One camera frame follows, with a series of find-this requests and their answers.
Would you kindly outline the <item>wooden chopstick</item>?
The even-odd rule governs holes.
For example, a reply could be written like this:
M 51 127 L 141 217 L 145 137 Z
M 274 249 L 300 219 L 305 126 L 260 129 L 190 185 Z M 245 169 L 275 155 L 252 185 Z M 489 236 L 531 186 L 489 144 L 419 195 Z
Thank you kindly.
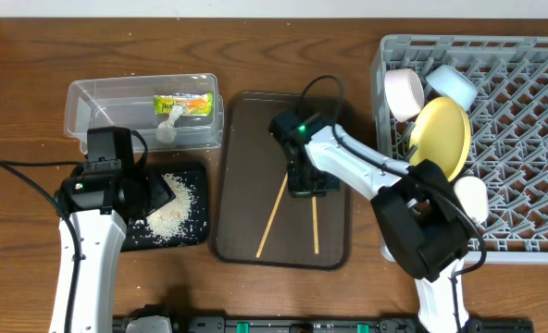
M 275 219 L 275 216 L 278 212 L 278 208 L 280 206 L 280 201 L 281 201 L 281 198 L 282 198 L 282 195 L 285 191 L 285 188 L 287 186 L 287 183 L 288 183 L 288 172 L 285 174 L 284 176 L 284 179 L 280 185 L 280 189 L 279 189 L 279 192 L 278 192 L 278 195 L 277 195 L 277 198 L 276 198 L 276 201 L 275 203 L 273 204 L 273 207 L 272 207 L 272 210 L 270 212 L 270 215 L 269 215 L 269 218 L 268 218 L 268 222 L 267 222 L 267 225 L 264 229 L 264 232 L 263 232 L 263 235 L 262 235 L 262 238 L 259 242 L 259 245 L 258 245 L 258 248 L 257 248 L 257 251 L 256 251 L 256 254 L 255 254 L 255 258 L 260 258 L 261 257 L 261 254 L 263 252 L 263 249 L 265 247 L 265 244 L 266 244 L 266 241 L 268 239 L 268 234 L 269 234 L 269 231 L 271 229 L 271 226 L 272 226 L 272 223 Z
M 317 197 L 314 196 L 311 198 L 311 204 L 312 204 L 314 254 L 319 254 Z

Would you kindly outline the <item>pile of rice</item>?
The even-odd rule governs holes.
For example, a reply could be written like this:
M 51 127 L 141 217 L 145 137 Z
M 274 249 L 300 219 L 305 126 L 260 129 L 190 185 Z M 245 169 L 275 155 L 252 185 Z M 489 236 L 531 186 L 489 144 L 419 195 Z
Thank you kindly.
M 196 188 L 186 185 L 183 177 L 172 173 L 163 175 L 164 181 L 175 194 L 169 203 L 153 212 L 146 220 L 138 220 L 136 226 L 145 226 L 150 232 L 149 237 L 156 238 L 155 244 L 163 244 L 176 236 L 184 235 L 184 223 L 193 212 L 193 204 L 197 202 Z

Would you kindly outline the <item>white tissue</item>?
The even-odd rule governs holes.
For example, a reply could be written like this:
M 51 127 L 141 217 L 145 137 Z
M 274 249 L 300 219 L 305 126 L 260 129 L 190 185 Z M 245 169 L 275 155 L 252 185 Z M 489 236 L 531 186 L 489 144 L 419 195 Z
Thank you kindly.
M 168 115 L 168 119 L 162 121 L 156 130 L 156 139 L 159 142 L 169 144 L 173 143 L 177 130 L 175 128 L 175 122 L 184 113 L 184 107 L 181 105 L 174 105 Z

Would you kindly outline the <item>green snack wrapper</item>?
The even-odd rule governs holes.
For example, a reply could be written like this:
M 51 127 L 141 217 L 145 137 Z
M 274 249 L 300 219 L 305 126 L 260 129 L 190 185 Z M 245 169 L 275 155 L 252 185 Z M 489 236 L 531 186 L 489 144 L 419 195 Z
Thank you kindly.
M 169 115 L 177 106 L 185 116 L 207 117 L 214 105 L 212 93 L 174 93 L 154 96 L 154 109 L 157 115 Z

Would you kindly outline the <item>pink white bowl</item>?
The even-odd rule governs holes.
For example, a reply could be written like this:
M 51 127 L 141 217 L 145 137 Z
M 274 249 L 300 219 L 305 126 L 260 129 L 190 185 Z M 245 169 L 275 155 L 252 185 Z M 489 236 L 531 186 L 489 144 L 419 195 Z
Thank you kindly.
M 384 77 L 386 101 L 393 117 L 405 122 L 417 116 L 424 106 L 424 91 L 411 68 L 388 70 Z

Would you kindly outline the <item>yellow plate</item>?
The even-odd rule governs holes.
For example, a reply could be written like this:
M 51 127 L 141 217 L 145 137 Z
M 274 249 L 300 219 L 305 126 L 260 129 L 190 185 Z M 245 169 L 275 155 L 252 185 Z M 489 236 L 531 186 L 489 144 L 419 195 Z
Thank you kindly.
M 471 125 L 466 111 L 449 97 L 438 97 L 417 115 L 409 136 L 409 148 L 417 147 L 408 159 L 412 165 L 430 160 L 449 181 L 461 172 L 471 145 Z

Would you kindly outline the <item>small white green cup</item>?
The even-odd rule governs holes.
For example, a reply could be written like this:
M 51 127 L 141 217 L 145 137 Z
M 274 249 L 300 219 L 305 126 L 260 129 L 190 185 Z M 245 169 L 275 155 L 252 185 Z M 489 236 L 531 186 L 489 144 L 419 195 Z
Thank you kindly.
M 467 215 L 477 224 L 489 216 L 488 190 L 485 183 L 473 176 L 465 176 L 454 185 L 454 192 Z

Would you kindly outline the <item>blue bowl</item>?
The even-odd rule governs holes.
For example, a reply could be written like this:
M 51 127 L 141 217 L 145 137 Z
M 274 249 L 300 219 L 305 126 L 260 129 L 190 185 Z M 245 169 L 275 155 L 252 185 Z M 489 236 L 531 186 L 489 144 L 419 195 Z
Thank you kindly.
M 478 96 L 476 86 L 465 75 L 448 65 L 441 65 L 426 76 L 430 87 L 439 95 L 453 99 L 468 111 Z

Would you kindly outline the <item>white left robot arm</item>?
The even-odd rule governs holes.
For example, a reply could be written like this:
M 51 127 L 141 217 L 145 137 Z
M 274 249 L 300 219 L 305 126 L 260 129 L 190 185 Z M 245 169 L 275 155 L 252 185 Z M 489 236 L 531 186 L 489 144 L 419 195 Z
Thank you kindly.
M 134 174 L 84 171 L 62 181 L 56 192 L 61 253 L 51 332 L 112 330 L 118 258 L 128 225 L 174 198 L 153 166 Z

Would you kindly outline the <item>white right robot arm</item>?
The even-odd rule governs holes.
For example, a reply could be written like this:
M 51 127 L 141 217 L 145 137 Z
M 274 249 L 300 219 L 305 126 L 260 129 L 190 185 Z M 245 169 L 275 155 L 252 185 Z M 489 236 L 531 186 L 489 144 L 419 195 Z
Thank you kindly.
M 270 134 L 288 160 L 293 197 L 324 196 L 345 183 L 367 198 L 396 263 L 417 283 L 418 320 L 428 332 L 460 332 L 469 314 L 460 286 L 468 241 L 478 235 L 447 177 L 433 162 L 391 159 L 339 125 L 271 123 Z

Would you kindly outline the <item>black waste tray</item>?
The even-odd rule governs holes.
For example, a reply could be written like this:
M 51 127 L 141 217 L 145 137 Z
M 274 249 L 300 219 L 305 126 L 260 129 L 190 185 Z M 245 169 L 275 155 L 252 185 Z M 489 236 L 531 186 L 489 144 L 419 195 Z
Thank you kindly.
M 209 209 L 206 169 L 198 162 L 184 164 L 136 163 L 134 167 L 155 167 L 162 175 L 172 173 L 183 177 L 186 185 L 194 185 L 197 202 L 193 212 L 184 223 L 184 235 L 176 236 L 163 244 L 155 244 L 145 226 L 136 226 L 138 220 L 125 220 L 116 212 L 102 214 L 97 210 L 80 211 L 69 216 L 75 235 L 81 243 L 81 255 L 88 257 L 94 250 L 109 250 L 112 253 L 129 253 L 161 248 L 198 245 L 205 241 L 209 230 Z

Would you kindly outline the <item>clear plastic waste bin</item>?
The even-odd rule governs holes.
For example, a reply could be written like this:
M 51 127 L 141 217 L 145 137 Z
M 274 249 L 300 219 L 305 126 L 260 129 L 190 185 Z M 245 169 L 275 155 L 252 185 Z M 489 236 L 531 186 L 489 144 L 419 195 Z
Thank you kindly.
M 158 125 L 168 115 L 157 115 L 154 96 L 174 93 L 212 93 L 214 105 L 207 117 L 185 116 L 175 122 L 173 143 L 156 139 Z M 141 152 L 210 150 L 221 146 L 224 104 L 218 94 L 218 79 L 211 73 L 177 74 L 76 80 L 68 88 L 64 132 L 81 142 L 87 152 L 87 131 L 103 127 L 122 127 L 139 132 L 144 142 L 135 140 L 133 149 Z

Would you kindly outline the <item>grey dishwasher rack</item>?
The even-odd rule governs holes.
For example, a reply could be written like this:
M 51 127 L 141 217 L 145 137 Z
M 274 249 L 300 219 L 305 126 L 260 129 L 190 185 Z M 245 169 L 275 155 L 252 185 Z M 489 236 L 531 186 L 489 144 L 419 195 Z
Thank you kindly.
M 476 86 L 469 108 L 472 143 L 463 168 L 488 189 L 481 223 L 491 264 L 548 265 L 548 37 L 385 36 L 370 67 L 379 150 L 412 155 L 410 122 L 397 122 L 385 102 L 383 78 L 410 68 L 421 79 L 442 65 Z

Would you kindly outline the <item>brown serving tray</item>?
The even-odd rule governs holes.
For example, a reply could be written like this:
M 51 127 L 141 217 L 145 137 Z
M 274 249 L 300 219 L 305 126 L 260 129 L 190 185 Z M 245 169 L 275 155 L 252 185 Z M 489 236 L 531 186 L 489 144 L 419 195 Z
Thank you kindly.
M 287 167 L 268 125 L 297 99 L 295 94 L 241 92 L 228 106 L 218 213 L 209 242 L 224 262 L 331 271 L 349 257 L 349 188 L 342 185 L 317 198 L 319 254 L 314 254 L 311 199 L 293 198 L 287 183 L 261 257 L 255 258 Z

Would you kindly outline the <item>black rail with green clips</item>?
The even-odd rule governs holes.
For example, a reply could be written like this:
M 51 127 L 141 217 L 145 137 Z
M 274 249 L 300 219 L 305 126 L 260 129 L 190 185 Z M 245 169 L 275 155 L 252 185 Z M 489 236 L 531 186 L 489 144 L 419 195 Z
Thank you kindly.
M 146 305 L 127 316 L 116 316 L 111 327 L 112 333 L 408 333 L 425 330 L 415 318 L 307 320 L 196 316 L 182 323 L 176 312 L 159 304 Z

